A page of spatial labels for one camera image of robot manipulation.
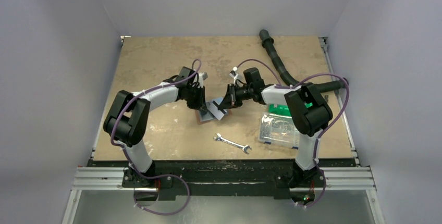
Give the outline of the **brown leather card holder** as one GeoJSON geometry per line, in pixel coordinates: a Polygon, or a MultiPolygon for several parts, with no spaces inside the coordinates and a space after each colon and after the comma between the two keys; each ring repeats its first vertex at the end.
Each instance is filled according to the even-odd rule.
{"type": "Polygon", "coordinates": [[[199,124],[207,123],[210,121],[221,121],[224,117],[231,115],[230,109],[218,110],[217,105],[222,101],[222,97],[218,97],[206,102],[207,111],[196,110],[197,121],[199,124]]]}

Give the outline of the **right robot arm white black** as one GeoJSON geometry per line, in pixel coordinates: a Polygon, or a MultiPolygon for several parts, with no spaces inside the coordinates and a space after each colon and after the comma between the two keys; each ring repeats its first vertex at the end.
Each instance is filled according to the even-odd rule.
{"type": "Polygon", "coordinates": [[[294,127],[299,131],[298,153],[287,183],[291,188],[307,185],[318,173],[320,134],[333,118],[331,108],[313,83],[284,89],[280,85],[265,84],[257,68],[246,69],[243,75],[245,84],[229,84],[223,100],[216,104],[216,108],[219,111],[238,108],[249,99],[262,105],[287,106],[294,127]]]}

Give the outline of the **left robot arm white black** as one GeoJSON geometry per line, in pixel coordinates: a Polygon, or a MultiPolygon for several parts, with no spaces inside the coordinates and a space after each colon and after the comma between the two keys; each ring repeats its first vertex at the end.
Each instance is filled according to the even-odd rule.
{"type": "Polygon", "coordinates": [[[207,73],[182,67],[178,75],[153,88],[140,92],[121,90],[116,94],[103,129],[110,135],[111,144],[122,149],[141,186],[149,187],[155,182],[155,163],[143,143],[149,113],[179,100],[186,101],[190,109],[206,112],[206,79],[207,73]]]}

